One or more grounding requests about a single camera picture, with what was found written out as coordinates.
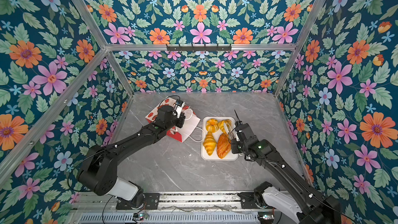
croissant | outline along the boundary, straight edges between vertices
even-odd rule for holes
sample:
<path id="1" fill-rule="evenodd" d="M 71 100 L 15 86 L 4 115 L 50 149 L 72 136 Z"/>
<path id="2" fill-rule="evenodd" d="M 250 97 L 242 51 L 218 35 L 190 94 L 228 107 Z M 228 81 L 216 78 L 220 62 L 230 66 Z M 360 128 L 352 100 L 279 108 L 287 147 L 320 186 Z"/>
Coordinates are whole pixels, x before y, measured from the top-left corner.
<path id="1" fill-rule="evenodd" d="M 209 156 L 213 154 L 214 148 L 216 148 L 216 140 L 213 137 L 213 134 L 211 132 L 208 132 L 205 141 L 203 142 L 203 146 L 206 149 L 206 152 Z"/>
<path id="2" fill-rule="evenodd" d="M 228 132 L 226 132 L 225 130 L 224 123 L 228 128 L 228 132 L 230 132 L 230 129 L 232 130 L 232 121 L 229 119 L 224 119 L 223 121 L 218 122 L 218 127 L 220 128 L 220 130 L 222 130 L 223 133 L 228 135 Z"/>
<path id="3" fill-rule="evenodd" d="M 216 132 L 218 131 L 218 121 L 214 118 L 209 119 L 206 122 L 206 130 L 208 132 Z"/>
<path id="4" fill-rule="evenodd" d="M 231 144 L 229 143 L 228 136 L 222 133 L 218 138 L 217 156 L 223 159 L 230 151 L 231 151 Z"/>

marble table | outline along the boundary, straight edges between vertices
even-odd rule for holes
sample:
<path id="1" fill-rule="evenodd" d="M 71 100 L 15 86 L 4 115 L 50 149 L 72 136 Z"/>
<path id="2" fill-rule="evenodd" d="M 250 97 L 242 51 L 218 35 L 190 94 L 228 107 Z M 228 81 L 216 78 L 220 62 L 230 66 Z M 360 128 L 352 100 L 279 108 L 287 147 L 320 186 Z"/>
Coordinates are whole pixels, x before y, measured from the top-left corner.
<path id="1" fill-rule="evenodd" d="M 297 149 L 270 93 L 136 93 L 117 140 L 146 125 L 145 116 L 172 94 L 179 95 L 201 119 L 207 116 L 236 118 L 236 110 L 259 140 L 269 140 L 302 175 Z M 195 129 L 191 137 L 201 140 L 201 135 L 202 131 Z M 284 189 L 271 173 L 255 162 L 245 161 L 243 156 L 235 161 L 204 160 L 200 142 L 188 138 L 180 143 L 168 136 L 125 159 L 119 164 L 117 174 L 140 185 L 144 191 L 244 191 L 253 190 L 264 181 Z"/>

orange flower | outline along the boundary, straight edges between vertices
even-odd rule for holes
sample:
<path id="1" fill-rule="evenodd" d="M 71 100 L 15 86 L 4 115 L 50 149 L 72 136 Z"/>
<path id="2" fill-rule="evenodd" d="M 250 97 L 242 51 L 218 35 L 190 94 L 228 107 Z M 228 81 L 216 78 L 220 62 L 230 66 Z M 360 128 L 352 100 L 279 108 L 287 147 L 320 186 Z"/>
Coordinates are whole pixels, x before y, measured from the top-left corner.
<path id="1" fill-rule="evenodd" d="M 305 123 L 301 118 L 298 118 L 296 121 L 296 127 L 299 132 L 304 131 Z"/>
<path id="2" fill-rule="evenodd" d="M 365 59 L 368 56 L 368 50 L 370 47 L 369 44 L 365 43 L 365 40 L 361 40 L 361 42 L 356 41 L 352 47 L 348 49 L 349 55 L 347 56 L 347 60 L 349 60 L 351 64 L 355 64 L 355 62 L 360 64 L 362 59 Z"/>
<path id="3" fill-rule="evenodd" d="M 271 80 L 264 80 L 261 82 L 261 87 L 267 88 L 267 87 L 271 86 L 271 83 L 272 83 Z"/>
<path id="4" fill-rule="evenodd" d="M 319 42 L 317 40 L 312 40 L 312 42 L 308 44 L 307 51 L 305 52 L 305 59 L 307 62 L 314 62 L 318 57 L 318 52 L 320 51 L 320 47 L 318 45 Z"/>
<path id="5" fill-rule="evenodd" d="M 201 81 L 199 82 L 199 86 L 201 86 L 201 87 L 203 87 L 203 88 L 207 87 L 208 84 L 209 84 L 209 83 L 208 83 L 206 80 L 201 80 Z"/>
<path id="6" fill-rule="evenodd" d="M 52 211 L 52 212 L 57 211 L 58 208 L 59 208 L 59 205 L 60 205 L 60 202 L 54 203 L 54 205 L 51 207 L 51 211 Z"/>
<path id="7" fill-rule="evenodd" d="M 314 182 L 314 177 L 313 177 L 314 173 L 312 172 L 312 169 L 310 169 L 310 166 L 308 166 L 308 164 L 305 165 L 305 168 L 307 169 L 311 182 Z"/>
<path id="8" fill-rule="evenodd" d="M 108 22 L 116 22 L 116 13 L 112 7 L 108 7 L 108 5 L 99 5 L 98 12 L 102 14 L 102 18 L 106 19 Z"/>
<path id="9" fill-rule="evenodd" d="M 211 11 L 212 12 L 218 12 L 220 9 L 218 8 L 218 6 L 217 5 L 213 5 L 212 7 L 211 7 Z"/>
<path id="10" fill-rule="evenodd" d="M 370 113 L 366 114 L 363 120 L 365 122 L 361 122 L 359 128 L 364 131 L 362 137 L 365 141 L 371 141 L 371 146 L 380 148 L 381 143 L 383 147 L 388 148 L 392 146 L 390 138 L 398 138 L 398 130 L 390 128 L 395 126 L 391 117 L 384 118 L 384 114 L 375 112 L 373 116 Z"/>
<path id="11" fill-rule="evenodd" d="M 155 30 L 151 30 L 149 32 L 151 35 L 149 39 L 153 42 L 153 44 L 169 44 L 170 37 L 166 35 L 165 30 L 160 30 L 159 28 L 155 28 Z"/>
<path id="12" fill-rule="evenodd" d="M 193 10 L 193 13 L 195 14 L 194 17 L 199 22 L 203 22 L 203 20 L 205 20 L 207 17 L 206 16 L 207 10 L 205 9 L 205 7 L 203 5 L 197 5 L 196 9 Z"/>
<path id="13" fill-rule="evenodd" d="M 382 22 L 377 28 L 379 33 L 384 33 L 391 28 L 392 24 L 390 22 Z"/>
<path id="14" fill-rule="evenodd" d="M 11 45 L 10 50 L 12 51 L 11 59 L 17 60 L 15 63 L 21 67 L 25 65 L 27 68 L 33 68 L 33 65 L 37 65 L 38 61 L 41 61 L 40 49 L 29 41 L 26 43 L 20 40 L 17 46 Z"/>
<path id="15" fill-rule="evenodd" d="M 181 11 L 182 12 L 188 12 L 188 6 L 184 5 L 183 7 L 181 7 Z"/>
<path id="16" fill-rule="evenodd" d="M 105 133 L 106 128 L 108 127 L 107 121 L 103 118 L 98 121 L 96 132 L 98 135 L 102 135 Z"/>
<path id="17" fill-rule="evenodd" d="M 253 32 L 248 30 L 248 28 L 242 28 L 242 30 L 237 30 L 236 35 L 232 38 L 235 44 L 249 44 L 251 40 L 253 40 L 253 36 L 251 35 Z"/>
<path id="18" fill-rule="evenodd" d="M 283 14 L 285 21 L 293 22 L 296 18 L 299 17 L 301 13 L 301 5 L 292 4 L 291 7 L 286 9 L 286 12 Z"/>
<path id="19" fill-rule="evenodd" d="M 94 56 L 94 50 L 90 43 L 87 40 L 78 40 L 78 46 L 76 46 L 76 51 L 79 52 L 80 59 L 84 60 L 84 62 L 88 63 Z"/>
<path id="20" fill-rule="evenodd" d="M 14 142 L 19 143 L 24 133 L 27 133 L 27 124 L 19 116 L 12 119 L 11 114 L 0 115 L 0 145 L 2 150 L 7 151 L 14 148 Z"/>
<path id="21" fill-rule="evenodd" d="M 376 66 L 381 66 L 384 63 L 384 58 L 382 54 L 379 54 L 373 58 L 373 64 Z"/>
<path id="22" fill-rule="evenodd" d="M 127 102 L 125 101 L 125 102 L 122 104 L 122 112 L 124 112 L 124 110 L 126 109 L 126 107 L 127 107 Z"/>
<path id="23" fill-rule="evenodd" d="M 136 80 L 135 84 L 137 85 L 137 87 L 139 88 L 146 88 L 147 87 L 147 83 L 142 81 L 142 80 Z"/>

floral wallpaper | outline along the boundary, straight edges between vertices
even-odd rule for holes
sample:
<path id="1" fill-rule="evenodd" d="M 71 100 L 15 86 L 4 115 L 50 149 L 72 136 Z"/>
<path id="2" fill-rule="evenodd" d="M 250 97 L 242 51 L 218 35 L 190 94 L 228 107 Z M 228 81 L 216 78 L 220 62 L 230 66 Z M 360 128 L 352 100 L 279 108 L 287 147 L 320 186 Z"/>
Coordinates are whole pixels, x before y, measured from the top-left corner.
<path id="1" fill-rule="evenodd" d="M 85 1 L 109 43 L 266 44 L 295 42 L 314 0 Z"/>
<path id="2" fill-rule="evenodd" d="M 98 46 L 70 0 L 0 0 L 0 19 L 1 161 Z"/>
<path id="3" fill-rule="evenodd" d="M 327 0 L 279 95 L 314 186 L 357 224 L 398 222 L 397 9 Z"/>
<path id="4" fill-rule="evenodd" d="M 127 101 L 126 91 L 104 59 L 2 185 L 0 223 L 64 223 L 79 199 L 76 191 L 87 190 L 76 180 L 77 164 L 89 147 L 109 143 Z M 3 122 L 11 118 L 0 115 Z"/>

food tray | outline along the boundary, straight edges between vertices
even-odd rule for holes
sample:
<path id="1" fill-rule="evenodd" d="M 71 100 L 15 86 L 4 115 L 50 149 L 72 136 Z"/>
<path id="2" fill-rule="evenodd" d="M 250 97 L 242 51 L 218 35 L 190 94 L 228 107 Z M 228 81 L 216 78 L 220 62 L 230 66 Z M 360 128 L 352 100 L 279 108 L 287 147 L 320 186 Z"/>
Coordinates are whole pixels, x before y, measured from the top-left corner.
<path id="1" fill-rule="evenodd" d="M 232 128 L 235 128 L 235 120 L 234 120 L 233 117 L 205 117 L 205 118 L 203 118 L 202 129 L 203 129 L 203 131 L 205 131 L 205 133 L 202 132 L 202 140 L 203 140 L 203 141 L 201 142 L 201 155 L 202 155 L 202 158 L 203 158 L 204 160 L 221 160 L 221 161 L 233 161 L 233 160 L 236 160 L 236 159 L 238 158 L 238 154 L 232 154 L 231 151 L 230 151 L 223 159 L 219 158 L 219 157 L 217 156 L 217 146 L 216 146 L 216 148 L 214 149 L 214 152 L 213 152 L 213 154 L 212 154 L 211 156 L 209 156 L 209 155 L 207 154 L 206 149 L 205 149 L 205 147 L 203 146 L 203 142 L 204 142 L 204 139 L 205 139 L 206 134 L 207 134 L 206 122 L 207 122 L 209 119 L 211 119 L 211 118 L 214 118 L 214 119 L 216 119 L 217 121 L 222 121 L 222 120 L 224 120 L 224 119 L 229 119 L 229 120 L 231 120 L 231 122 L 232 122 Z M 214 139 L 216 140 L 216 142 L 218 142 L 218 138 L 221 136 L 221 134 L 222 134 L 222 131 L 221 131 L 221 130 L 218 130 L 218 131 L 216 131 L 216 132 L 213 133 L 213 137 L 214 137 Z"/>

